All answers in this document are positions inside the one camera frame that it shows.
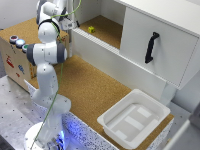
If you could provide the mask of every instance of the white cabinet door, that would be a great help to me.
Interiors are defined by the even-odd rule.
[[[154,41],[153,60],[146,64],[145,56],[153,32],[160,37]],[[197,41],[198,38],[191,34],[127,8],[120,54],[179,86]]]

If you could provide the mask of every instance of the yellow toy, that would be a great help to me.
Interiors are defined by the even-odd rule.
[[[90,26],[90,27],[88,28],[88,31],[89,31],[90,33],[94,33],[94,32],[95,32],[95,28],[94,28],[93,26]]]

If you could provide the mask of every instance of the white plastic bin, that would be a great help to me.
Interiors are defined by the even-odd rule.
[[[102,114],[98,122],[122,147],[135,149],[169,113],[169,108],[136,89]]]

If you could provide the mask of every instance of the black handle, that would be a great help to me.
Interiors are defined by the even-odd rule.
[[[151,57],[151,53],[153,50],[153,46],[154,46],[154,40],[157,39],[160,35],[156,32],[153,32],[153,36],[151,37],[150,41],[149,41],[149,45],[147,48],[147,53],[146,53],[146,57],[145,57],[145,63],[148,64],[149,62],[151,62],[153,60],[153,57]]]

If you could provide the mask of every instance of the brown box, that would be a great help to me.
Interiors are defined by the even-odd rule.
[[[17,35],[20,39],[24,39],[26,44],[41,43],[38,39],[36,19],[33,18],[0,31],[0,50],[6,74],[28,91],[24,79],[29,81],[34,78],[37,68],[29,63],[26,54],[21,49],[17,49],[15,45],[10,44],[9,38],[12,35]],[[61,38],[69,52],[68,34],[61,31]]]

